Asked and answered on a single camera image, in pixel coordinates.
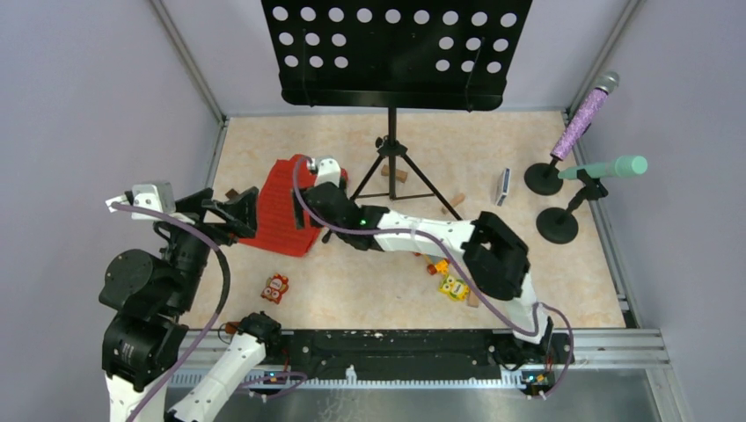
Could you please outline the red sheet music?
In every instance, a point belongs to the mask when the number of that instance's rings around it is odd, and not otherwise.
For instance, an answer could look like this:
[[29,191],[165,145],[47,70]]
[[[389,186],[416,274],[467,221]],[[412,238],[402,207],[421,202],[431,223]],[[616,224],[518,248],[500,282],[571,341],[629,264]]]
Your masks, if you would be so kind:
[[275,162],[259,192],[255,237],[240,238],[241,244],[294,258],[303,257],[315,244],[321,229],[311,224],[307,214],[303,214],[304,227],[296,226],[292,175],[301,160],[296,154]]

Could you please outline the black music stand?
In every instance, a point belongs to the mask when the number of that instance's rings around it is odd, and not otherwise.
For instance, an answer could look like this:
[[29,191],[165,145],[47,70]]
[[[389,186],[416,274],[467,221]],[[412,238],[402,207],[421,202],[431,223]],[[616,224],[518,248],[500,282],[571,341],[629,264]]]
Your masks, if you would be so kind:
[[502,105],[528,1],[265,1],[282,98],[388,113],[377,161],[407,160],[400,109]]

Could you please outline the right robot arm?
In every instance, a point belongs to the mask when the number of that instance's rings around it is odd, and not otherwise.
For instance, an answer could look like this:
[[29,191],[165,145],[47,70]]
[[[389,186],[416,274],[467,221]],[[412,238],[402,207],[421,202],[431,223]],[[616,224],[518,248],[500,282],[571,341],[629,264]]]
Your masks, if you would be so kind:
[[359,206],[331,182],[294,190],[298,214],[326,227],[358,251],[416,252],[446,258],[483,302],[503,302],[495,315],[516,337],[516,351],[528,362],[552,349],[553,322],[538,304],[528,245],[497,215],[443,221],[403,215],[380,206]]

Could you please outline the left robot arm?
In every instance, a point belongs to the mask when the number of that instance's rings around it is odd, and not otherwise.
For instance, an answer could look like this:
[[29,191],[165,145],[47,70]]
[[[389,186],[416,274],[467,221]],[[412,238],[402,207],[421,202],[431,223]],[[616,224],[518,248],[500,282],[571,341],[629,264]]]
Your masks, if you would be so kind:
[[115,313],[102,342],[112,421],[212,421],[252,369],[281,355],[280,324],[252,313],[189,394],[165,403],[167,383],[195,349],[184,342],[180,317],[192,308],[209,255],[223,276],[217,308],[226,305],[231,277],[223,247],[255,235],[258,196],[252,187],[221,202],[205,188],[176,199],[169,183],[151,182],[107,201],[112,212],[152,222],[166,242],[158,255],[121,252],[106,269],[99,301]]

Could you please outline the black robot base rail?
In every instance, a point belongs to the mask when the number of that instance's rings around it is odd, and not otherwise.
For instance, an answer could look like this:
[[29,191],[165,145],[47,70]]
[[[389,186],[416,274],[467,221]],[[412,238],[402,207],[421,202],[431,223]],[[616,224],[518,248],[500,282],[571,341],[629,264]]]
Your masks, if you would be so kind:
[[574,355],[566,333],[533,345],[508,330],[296,330],[264,362],[318,381],[340,380],[348,369],[362,381],[497,381],[510,369],[559,369]]

